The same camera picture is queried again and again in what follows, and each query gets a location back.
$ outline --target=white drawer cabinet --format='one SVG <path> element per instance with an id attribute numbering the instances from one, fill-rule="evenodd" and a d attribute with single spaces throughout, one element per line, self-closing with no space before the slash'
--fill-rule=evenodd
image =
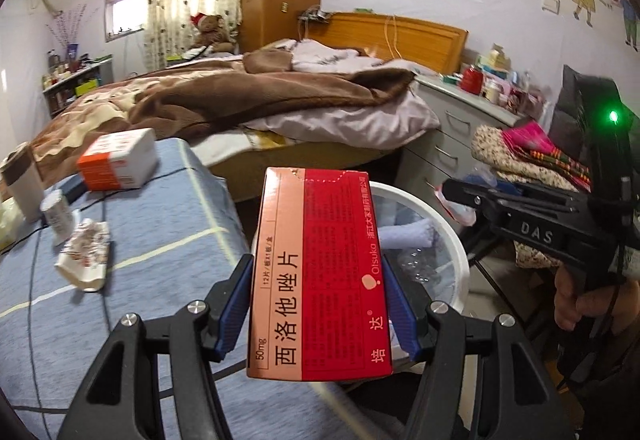
<path id="1" fill-rule="evenodd" d="M 434 188 L 447 178 L 460 178 L 473 169 L 471 139 L 482 124 L 508 128 L 518 116 L 439 80 L 419 77 L 418 95 L 440 119 L 440 129 L 426 133 L 402 150 L 396 187 L 417 196 L 456 224 L 435 197 Z"/>

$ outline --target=person's hand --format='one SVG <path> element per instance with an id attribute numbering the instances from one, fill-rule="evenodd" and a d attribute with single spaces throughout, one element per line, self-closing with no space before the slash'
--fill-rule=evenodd
<path id="1" fill-rule="evenodd" d="M 571 332 L 584 316 L 603 316 L 609 309 L 613 291 L 614 287 L 607 286 L 576 297 L 574 279 L 562 266 L 556 273 L 556 323 L 562 330 Z M 628 280 L 620 286 L 620 294 L 611 314 L 611 331 L 614 335 L 622 333 L 636 320 L 640 314 L 640 286 L 637 281 Z"/>

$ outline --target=white and orange box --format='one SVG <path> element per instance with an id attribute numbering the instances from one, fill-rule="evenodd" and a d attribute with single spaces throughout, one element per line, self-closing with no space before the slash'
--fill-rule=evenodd
<path id="1" fill-rule="evenodd" d="M 90 191 L 138 189 L 158 163 L 152 129 L 122 131 L 99 137 L 78 159 Z"/>
<path id="2" fill-rule="evenodd" d="M 353 380 L 392 373 L 369 176 L 268 168 L 247 375 Z"/>

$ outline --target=santa hat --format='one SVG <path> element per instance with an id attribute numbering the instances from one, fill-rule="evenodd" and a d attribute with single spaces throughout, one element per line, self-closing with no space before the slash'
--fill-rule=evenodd
<path id="1" fill-rule="evenodd" d="M 196 28 L 200 28 L 200 22 L 207 17 L 205 14 L 199 12 L 195 16 L 191 16 L 191 22 L 196 26 Z"/>

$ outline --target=drawer handle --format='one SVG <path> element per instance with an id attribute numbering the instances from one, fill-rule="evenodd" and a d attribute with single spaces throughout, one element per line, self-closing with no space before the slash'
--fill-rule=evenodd
<path id="1" fill-rule="evenodd" d="M 442 153 L 444 156 L 448 156 L 450 159 L 455 160 L 456 162 L 458 161 L 458 157 L 457 156 L 450 155 L 449 153 L 447 153 L 443 149 L 440 149 L 438 146 L 436 146 L 436 151 L 438 153 Z"/>
<path id="2" fill-rule="evenodd" d="M 453 113 L 451 112 L 445 112 L 447 114 L 447 116 L 450 116 L 451 118 L 454 118 L 455 120 L 462 122 L 462 124 L 466 124 L 469 127 L 471 127 L 471 122 L 467 122 L 466 120 L 462 120 L 461 118 L 459 118 L 458 116 L 455 116 Z"/>

